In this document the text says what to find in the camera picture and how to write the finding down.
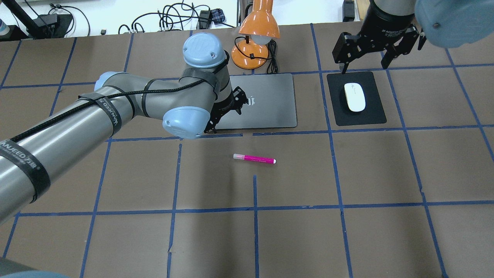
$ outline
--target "black pole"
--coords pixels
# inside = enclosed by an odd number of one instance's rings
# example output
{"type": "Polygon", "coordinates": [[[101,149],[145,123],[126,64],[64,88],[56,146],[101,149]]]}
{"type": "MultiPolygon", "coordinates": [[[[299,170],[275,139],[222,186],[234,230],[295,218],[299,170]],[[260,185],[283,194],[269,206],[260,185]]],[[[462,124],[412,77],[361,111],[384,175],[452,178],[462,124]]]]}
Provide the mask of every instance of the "black pole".
{"type": "Polygon", "coordinates": [[[28,33],[35,39],[47,39],[40,27],[26,14],[15,0],[2,0],[2,3],[26,26],[28,33]]]}

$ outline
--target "laptop logo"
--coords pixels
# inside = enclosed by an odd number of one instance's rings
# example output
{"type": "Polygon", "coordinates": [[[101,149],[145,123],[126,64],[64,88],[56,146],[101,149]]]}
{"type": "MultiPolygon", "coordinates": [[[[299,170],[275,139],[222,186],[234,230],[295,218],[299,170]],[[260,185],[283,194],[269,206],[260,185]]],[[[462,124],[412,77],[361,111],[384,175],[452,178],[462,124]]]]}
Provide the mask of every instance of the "laptop logo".
{"type": "Polygon", "coordinates": [[[254,105],[255,104],[255,101],[254,101],[254,97],[251,95],[248,99],[247,99],[247,105],[254,105]]]}

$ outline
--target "lamp shade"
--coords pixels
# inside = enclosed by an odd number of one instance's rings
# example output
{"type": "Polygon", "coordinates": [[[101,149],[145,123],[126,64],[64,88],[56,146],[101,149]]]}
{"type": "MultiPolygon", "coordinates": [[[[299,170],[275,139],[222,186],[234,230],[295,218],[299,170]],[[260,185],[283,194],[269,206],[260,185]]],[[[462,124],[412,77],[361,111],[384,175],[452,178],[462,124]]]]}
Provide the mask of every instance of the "lamp shade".
{"type": "Polygon", "coordinates": [[[273,0],[254,0],[252,12],[244,19],[239,30],[242,35],[255,35],[269,38],[280,37],[280,29],[271,14],[273,0]]]}

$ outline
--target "desk lamp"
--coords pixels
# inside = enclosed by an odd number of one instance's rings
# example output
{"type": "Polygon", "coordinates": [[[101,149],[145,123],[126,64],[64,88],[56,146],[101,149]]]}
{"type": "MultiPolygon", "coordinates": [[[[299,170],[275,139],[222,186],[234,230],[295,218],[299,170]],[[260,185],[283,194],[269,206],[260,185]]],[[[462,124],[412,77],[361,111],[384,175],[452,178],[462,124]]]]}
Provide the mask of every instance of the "desk lamp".
{"type": "Polygon", "coordinates": [[[262,66],[269,55],[266,44],[272,38],[280,38],[280,29],[271,14],[273,0],[254,0],[252,12],[245,18],[239,34],[245,40],[237,43],[232,49],[232,60],[240,68],[256,69],[262,66]]]}

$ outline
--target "plaid cloth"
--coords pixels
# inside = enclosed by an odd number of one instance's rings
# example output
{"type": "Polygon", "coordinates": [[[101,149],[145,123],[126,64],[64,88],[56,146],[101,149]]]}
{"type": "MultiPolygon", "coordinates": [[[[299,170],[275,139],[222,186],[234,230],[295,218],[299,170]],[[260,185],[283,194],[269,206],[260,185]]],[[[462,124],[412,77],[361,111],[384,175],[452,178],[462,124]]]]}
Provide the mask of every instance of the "plaid cloth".
{"type": "Polygon", "coordinates": [[[225,22],[225,14],[223,13],[222,9],[218,8],[218,9],[211,10],[211,15],[212,15],[211,20],[215,24],[225,22]]]}

